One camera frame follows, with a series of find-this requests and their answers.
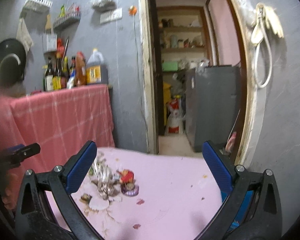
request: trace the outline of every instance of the brown door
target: brown door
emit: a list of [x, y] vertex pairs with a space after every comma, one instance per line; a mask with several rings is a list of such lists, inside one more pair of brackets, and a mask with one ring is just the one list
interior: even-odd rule
[[164, 111], [163, 111], [163, 79], [161, 65], [160, 31], [158, 26], [157, 4], [155, 0], [150, 0], [151, 36], [152, 36], [152, 58], [153, 80], [154, 80], [154, 103], [155, 121], [157, 135], [164, 135]]

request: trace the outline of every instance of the metal screw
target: metal screw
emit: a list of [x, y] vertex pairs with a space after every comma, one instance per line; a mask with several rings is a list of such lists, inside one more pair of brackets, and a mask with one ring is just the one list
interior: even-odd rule
[[59, 171], [62, 170], [62, 166], [61, 166], [61, 165], [57, 165], [57, 166], [54, 167], [53, 170], [54, 170], [55, 172], [59, 172]]
[[242, 165], [238, 165], [236, 168], [237, 168], [237, 171], [239, 171], [239, 172], [244, 171], [244, 167]]
[[32, 170], [26, 170], [26, 175], [29, 176], [32, 174]]
[[271, 170], [266, 170], [266, 174], [267, 174], [268, 176], [272, 176], [272, 175], [273, 175], [273, 172], [272, 172]]

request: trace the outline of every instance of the blue gray wall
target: blue gray wall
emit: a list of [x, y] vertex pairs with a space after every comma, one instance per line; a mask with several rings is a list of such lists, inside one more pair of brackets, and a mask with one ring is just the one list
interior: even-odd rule
[[250, 0], [276, 9], [285, 38], [270, 37], [273, 75], [270, 83], [258, 92], [265, 111], [257, 111], [254, 129], [261, 133], [250, 170], [273, 170], [281, 199], [283, 233], [300, 214], [300, 2], [298, 0]]
[[[71, 57], [81, 50], [88, 59], [92, 49], [98, 48], [107, 62], [109, 84], [113, 85], [111, 94], [116, 147], [146, 152], [139, 14], [135, 18], [135, 31], [133, 17], [128, 14], [131, 5], [138, 7], [138, 0], [115, 0], [118, 8], [122, 7], [122, 19], [103, 25], [100, 24], [100, 13], [88, 4], [90, 0], [52, 1], [52, 21], [59, 14], [62, 4], [70, 6], [76, 2], [81, 6], [80, 23], [62, 32], [63, 38], [70, 36], [67, 55]], [[24, 2], [0, 0], [0, 41], [15, 38]], [[42, 48], [46, 15], [28, 13], [25, 21], [34, 41], [27, 56], [24, 81], [26, 92], [30, 93], [35, 88], [42, 89], [42, 66], [47, 62]]]

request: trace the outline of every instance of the white floor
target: white floor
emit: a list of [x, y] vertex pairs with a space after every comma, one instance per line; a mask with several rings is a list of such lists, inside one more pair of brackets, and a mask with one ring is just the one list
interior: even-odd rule
[[159, 154], [203, 158], [202, 153], [195, 153], [192, 150], [185, 133], [159, 136]]

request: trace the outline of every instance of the black frying pan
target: black frying pan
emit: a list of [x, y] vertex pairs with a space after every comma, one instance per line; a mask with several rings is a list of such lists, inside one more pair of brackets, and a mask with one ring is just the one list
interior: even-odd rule
[[26, 51], [16, 39], [0, 43], [0, 87], [11, 87], [24, 80]]

